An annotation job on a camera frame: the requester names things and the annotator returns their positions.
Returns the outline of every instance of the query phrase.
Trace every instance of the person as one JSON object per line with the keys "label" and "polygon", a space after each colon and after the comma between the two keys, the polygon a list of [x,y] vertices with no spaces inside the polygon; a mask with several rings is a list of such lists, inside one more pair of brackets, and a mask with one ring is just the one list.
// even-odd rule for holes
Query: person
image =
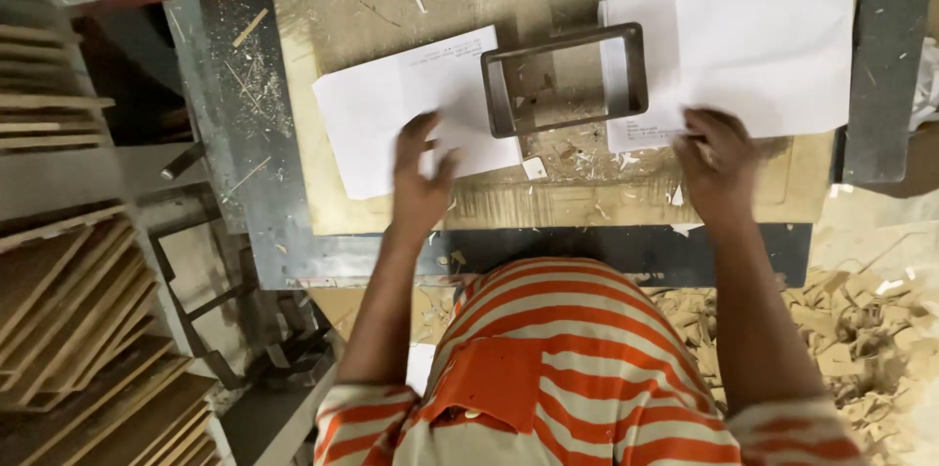
{"label": "person", "polygon": [[466,287],[425,397],[405,385],[414,267],[455,153],[398,136],[393,219],[319,409],[316,464],[864,464],[777,289],[752,201],[759,153],[734,116],[687,110],[673,146],[715,254],[722,418],[674,328],[622,274],[520,260]]}

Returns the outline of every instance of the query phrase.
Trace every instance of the rectangular metal frame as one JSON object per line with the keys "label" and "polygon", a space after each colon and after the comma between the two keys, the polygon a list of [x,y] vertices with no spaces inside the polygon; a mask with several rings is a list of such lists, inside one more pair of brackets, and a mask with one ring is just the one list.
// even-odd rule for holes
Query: rectangular metal frame
{"label": "rectangular metal frame", "polygon": [[[608,40],[623,40],[626,50],[626,59],[624,61],[626,67],[614,67],[610,61],[603,60],[606,115],[573,119],[542,127],[534,127],[531,130],[520,130],[515,125],[514,107],[509,98],[508,85],[505,83],[505,75],[502,70],[503,60],[523,55],[557,52],[558,50]],[[519,48],[490,50],[480,57],[480,64],[483,67],[483,86],[486,88],[489,128],[496,138],[541,133],[585,123],[608,121],[629,115],[637,115],[649,108],[649,88],[646,82],[642,26],[638,22],[628,22],[586,32],[572,33],[546,42],[533,42]],[[612,94],[609,85],[609,80],[613,76],[608,74],[620,69],[626,71],[626,94],[624,96]]]}

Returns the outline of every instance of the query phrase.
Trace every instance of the striped shirt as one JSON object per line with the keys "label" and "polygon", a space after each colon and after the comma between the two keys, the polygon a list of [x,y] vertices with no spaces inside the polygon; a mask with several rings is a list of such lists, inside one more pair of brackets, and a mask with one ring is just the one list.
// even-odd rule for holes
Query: striped shirt
{"label": "striped shirt", "polygon": [[316,464],[865,464],[831,400],[724,421],[638,288],[587,259],[518,261],[460,298],[421,399],[336,385]]}

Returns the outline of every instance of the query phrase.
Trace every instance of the stack of paper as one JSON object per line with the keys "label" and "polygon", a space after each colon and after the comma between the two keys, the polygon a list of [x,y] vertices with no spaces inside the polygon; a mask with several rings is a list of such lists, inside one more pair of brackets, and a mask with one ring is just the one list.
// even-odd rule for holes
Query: stack of paper
{"label": "stack of paper", "polygon": [[353,200],[392,192],[394,141],[418,113],[439,112],[438,140],[424,155],[431,178],[436,163],[460,148],[458,177],[522,163],[518,138],[489,131],[480,55],[498,48],[493,26],[441,40],[357,67],[313,84],[346,195]]}
{"label": "stack of paper", "polygon": [[754,137],[848,122],[853,0],[606,0],[599,15],[641,24],[649,82],[648,112],[607,123],[612,152],[668,145],[686,105],[734,113]]}

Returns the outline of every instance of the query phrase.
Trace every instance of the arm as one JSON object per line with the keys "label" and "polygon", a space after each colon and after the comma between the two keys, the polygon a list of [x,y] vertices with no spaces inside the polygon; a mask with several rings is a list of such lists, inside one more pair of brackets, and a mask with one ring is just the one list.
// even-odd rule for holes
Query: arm
{"label": "arm", "polygon": [[440,161],[438,175],[428,180],[418,172],[421,153],[439,119],[423,113],[398,136],[394,163],[392,224],[381,240],[379,260],[358,310],[336,383],[400,385],[407,372],[411,292],[414,267],[427,233],[450,202],[455,151]]}
{"label": "arm", "polygon": [[[736,117],[689,110],[686,121],[700,136],[677,140],[675,153],[715,250],[717,362],[729,410],[824,397],[822,376],[776,288],[753,220],[759,152]],[[699,143],[713,151],[712,160]]]}

